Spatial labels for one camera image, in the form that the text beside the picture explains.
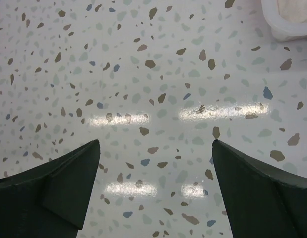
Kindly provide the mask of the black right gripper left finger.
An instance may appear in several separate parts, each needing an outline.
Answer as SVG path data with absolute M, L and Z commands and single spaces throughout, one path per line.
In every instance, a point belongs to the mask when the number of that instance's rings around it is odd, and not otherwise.
M 0 238 L 74 238 L 84 226 L 99 140 L 0 179 Z

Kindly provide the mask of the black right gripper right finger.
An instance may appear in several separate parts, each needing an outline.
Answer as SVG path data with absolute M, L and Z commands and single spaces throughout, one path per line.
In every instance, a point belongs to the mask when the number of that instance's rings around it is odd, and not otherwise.
M 212 159 L 235 238 L 307 238 L 307 178 L 214 140 Z

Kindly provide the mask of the cream white t-shirt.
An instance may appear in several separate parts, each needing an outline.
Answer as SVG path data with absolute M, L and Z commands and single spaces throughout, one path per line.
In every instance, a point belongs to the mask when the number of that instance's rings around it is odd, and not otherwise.
M 307 22 L 307 0 L 277 0 L 280 16 L 292 23 Z

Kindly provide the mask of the white plastic laundry basket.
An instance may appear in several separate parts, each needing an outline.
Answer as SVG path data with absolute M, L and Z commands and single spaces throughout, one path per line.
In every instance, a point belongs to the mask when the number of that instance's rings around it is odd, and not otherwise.
M 307 38 L 307 0 L 261 0 L 261 5 L 277 41 Z

